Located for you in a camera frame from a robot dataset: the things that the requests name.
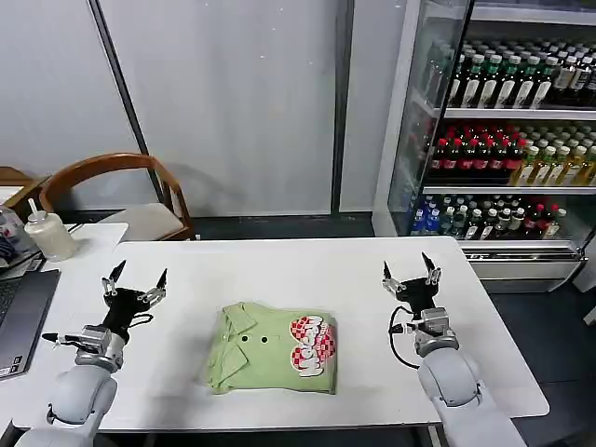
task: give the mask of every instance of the white wall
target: white wall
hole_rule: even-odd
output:
[[[373,209],[406,0],[356,0],[341,211]]]
[[[0,164],[46,175],[101,153],[138,152],[85,1],[0,4]],[[155,201],[143,171],[78,186],[82,209]]]
[[[191,214],[328,212],[336,0],[102,0]]]

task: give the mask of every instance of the chair seat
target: chair seat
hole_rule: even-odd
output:
[[[122,241],[159,240],[184,225],[161,203],[148,203],[130,207],[101,220],[102,224],[129,224]]]

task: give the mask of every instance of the laptop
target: laptop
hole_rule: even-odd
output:
[[[0,380],[27,371],[60,271],[0,280]]]

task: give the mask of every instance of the green shirt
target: green shirt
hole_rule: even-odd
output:
[[[256,303],[222,309],[207,363],[215,394],[241,388],[334,393],[335,320],[317,310]]]

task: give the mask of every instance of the floor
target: floor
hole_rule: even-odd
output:
[[[203,218],[194,219],[203,240],[373,237],[370,213],[338,216]],[[581,294],[567,285],[553,293],[495,294],[495,307],[545,393],[550,413],[518,419],[517,427],[530,446],[575,445],[581,433],[596,427],[596,328],[582,317],[596,305],[596,295]],[[111,435],[118,445],[143,445],[139,435]],[[232,446],[304,444],[330,446],[427,445],[416,430],[382,427],[361,430],[302,431],[237,434],[158,435],[155,445],[177,444]]]

